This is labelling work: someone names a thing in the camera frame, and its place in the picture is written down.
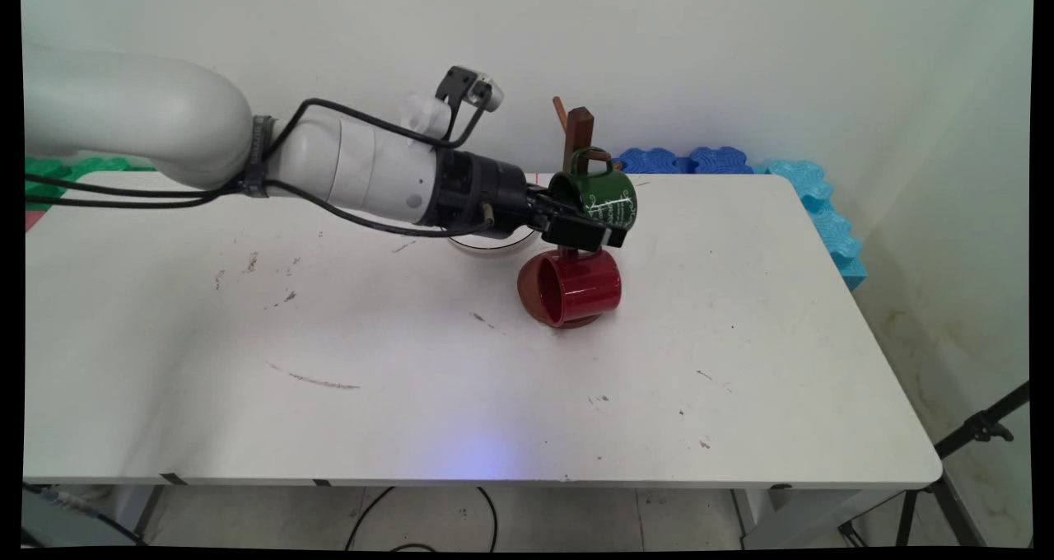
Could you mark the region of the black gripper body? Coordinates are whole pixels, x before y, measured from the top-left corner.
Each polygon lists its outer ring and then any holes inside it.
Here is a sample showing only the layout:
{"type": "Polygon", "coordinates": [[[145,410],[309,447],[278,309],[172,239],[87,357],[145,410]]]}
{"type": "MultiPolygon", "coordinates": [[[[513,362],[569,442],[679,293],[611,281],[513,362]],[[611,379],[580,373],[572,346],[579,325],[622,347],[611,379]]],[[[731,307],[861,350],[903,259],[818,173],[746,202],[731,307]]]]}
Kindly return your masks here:
{"type": "Polygon", "coordinates": [[[474,152],[440,150],[431,194],[433,238],[479,235],[504,240],[520,227],[546,230],[550,211],[518,167],[474,152]]]}

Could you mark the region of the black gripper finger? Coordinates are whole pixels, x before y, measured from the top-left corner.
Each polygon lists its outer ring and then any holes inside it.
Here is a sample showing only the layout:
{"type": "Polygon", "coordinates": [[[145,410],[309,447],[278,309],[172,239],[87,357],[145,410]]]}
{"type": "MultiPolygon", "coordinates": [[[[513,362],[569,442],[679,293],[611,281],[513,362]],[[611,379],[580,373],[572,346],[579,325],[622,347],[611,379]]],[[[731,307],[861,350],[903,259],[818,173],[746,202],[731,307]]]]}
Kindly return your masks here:
{"type": "Polygon", "coordinates": [[[581,209],[572,198],[562,198],[547,186],[527,185],[527,206],[535,216],[579,215],[581,209]]]}
{"type": "Polygon", "coordinates": [[[557,213],[541,226],[541,238],[557,247],[598,252],[604,247],[621,248],[628,234],[625,227],[598,223],[577,213],[557,213]]]}

